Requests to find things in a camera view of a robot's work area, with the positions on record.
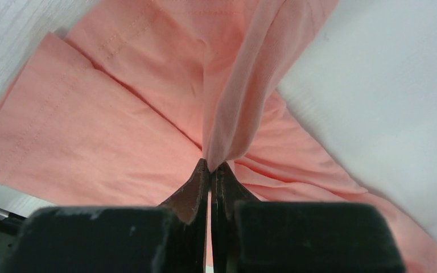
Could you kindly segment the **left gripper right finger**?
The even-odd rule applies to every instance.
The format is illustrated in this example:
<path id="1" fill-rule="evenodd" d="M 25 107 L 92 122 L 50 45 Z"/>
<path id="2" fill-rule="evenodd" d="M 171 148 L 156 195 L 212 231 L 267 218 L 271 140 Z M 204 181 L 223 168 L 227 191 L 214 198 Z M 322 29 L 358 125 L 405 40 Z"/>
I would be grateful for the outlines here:
<path id="1" fill-rule="evenodd" d="M 211 174 L 215 272 L 404 272 L 379 211 L 355 202 L 260 201 L 223 163 Z"/>

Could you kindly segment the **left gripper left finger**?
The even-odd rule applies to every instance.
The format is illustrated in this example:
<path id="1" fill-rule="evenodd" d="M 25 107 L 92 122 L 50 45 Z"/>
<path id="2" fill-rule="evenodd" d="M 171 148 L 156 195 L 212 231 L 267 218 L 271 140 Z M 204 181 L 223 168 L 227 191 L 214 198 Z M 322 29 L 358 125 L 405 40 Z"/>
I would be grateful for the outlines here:
<path id="1" fill-rule="evenodd" d="M 209 172 L 157 206 L 53 206 L 29 216 L 0 272 L 205 272 Z"/>

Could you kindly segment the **pink t shirt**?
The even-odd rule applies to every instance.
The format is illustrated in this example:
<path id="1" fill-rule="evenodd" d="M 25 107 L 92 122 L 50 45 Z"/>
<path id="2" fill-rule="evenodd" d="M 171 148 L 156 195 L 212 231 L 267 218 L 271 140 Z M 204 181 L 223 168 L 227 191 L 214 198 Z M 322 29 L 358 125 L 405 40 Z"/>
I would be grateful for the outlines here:
<path id="1" fill-rule="evenodd" d="M 48 34 L 0 101 L 0 184 L 60 205 L 157 205 L 200 158 L 263 201 L 353 201 L 386 218 L 408 272 L 437 243 L 358 185 L 276 88 L 336 1 L 101 1 Z"/>

